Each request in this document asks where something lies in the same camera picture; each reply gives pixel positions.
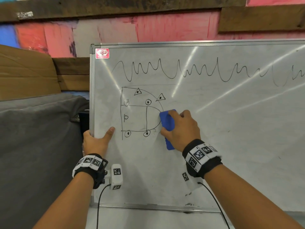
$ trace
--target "wooden beam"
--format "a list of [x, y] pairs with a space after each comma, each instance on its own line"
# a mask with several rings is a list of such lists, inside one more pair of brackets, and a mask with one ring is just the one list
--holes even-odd
[[89, 91], [89, 75], [57, 75], [62, 91]]
[[89, 75], [90, 58], [53, 58], [58, 75]]
[[305, 30], [305, 5], [222, 8], [219, 33]]
[[245, 4], [246, 0], [22, 0], [0, 4], [0, 23], [194, 11]]

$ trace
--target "cardboard box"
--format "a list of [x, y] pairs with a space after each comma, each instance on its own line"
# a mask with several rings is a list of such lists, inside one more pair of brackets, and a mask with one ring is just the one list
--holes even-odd
[[52, 58], [0, 45], [0, 100], [60, 93]]

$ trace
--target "wire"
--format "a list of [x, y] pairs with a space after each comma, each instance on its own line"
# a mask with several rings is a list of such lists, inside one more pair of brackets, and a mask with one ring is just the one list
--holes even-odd
[[205, 184], [203, 184], [203, 183], [201, 183], [201, 182], [197, 182], [197, 183], [203, 185], [203, 186], [210, 192], [210, 194], [212, 195], [213, 199], [215, 200], [215, 202], [216, 202], [218, 208], [220, 209], [220, 212], [221, 212], [221, 215], [222, 215], [223, 219], [225, 220], [225, 222], [226, 222], [228, 228], [230, 229], [229, 224], [228, 224], [228, 222], [227, 222], [227, 219], [226, 219], [226, 217], [224, 216], [224, 213], [222, 212], [222, 209], [220, 208], [220, 206], [219, 206], [219, 204], [218, 204], [218, 202], [217, 202], [215, 196], [214, 196], [214, 195], [212, 194], [212, 192], [208, 189], [208, 187], [206, 187]]
[[101, 201], [101, 196], [102, 196], [102, 193], [104, 191], [104, 189], [106, 189], [106, 187], [108, 186], [111, 186], [111, 184], [108, 184], [107, 186], [105, 186], [103, 188], [103, 190], [101, 191], [101, 194], [99, 195], [99, 198], [98, 198], [98, 205], [97, 205], [97, 219], [96, 219], [96, 229], [98, 229], [98, 212], [99, 212], [99, 202]]

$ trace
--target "blue eraser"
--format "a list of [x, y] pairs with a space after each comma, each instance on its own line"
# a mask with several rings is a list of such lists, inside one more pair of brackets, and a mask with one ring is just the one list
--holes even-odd
[[[160, 119], [162, 127], [165, 127], [167, 131], [172, 131], [175, 128], [175, 121], [173, 118], [168, 114], [168, 111], [160, 112]], [[165, 139], [166, 148], [168, 150], [175, 149], [173, 145], [169, 142], [169, 140]]]

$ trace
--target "gray fabric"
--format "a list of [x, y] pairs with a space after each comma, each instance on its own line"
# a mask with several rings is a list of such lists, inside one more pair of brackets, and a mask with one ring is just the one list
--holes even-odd
[[82, 157], [79, 123], [89, 102], [71, 94], [0, 102], [0, 227], [32, 228]]

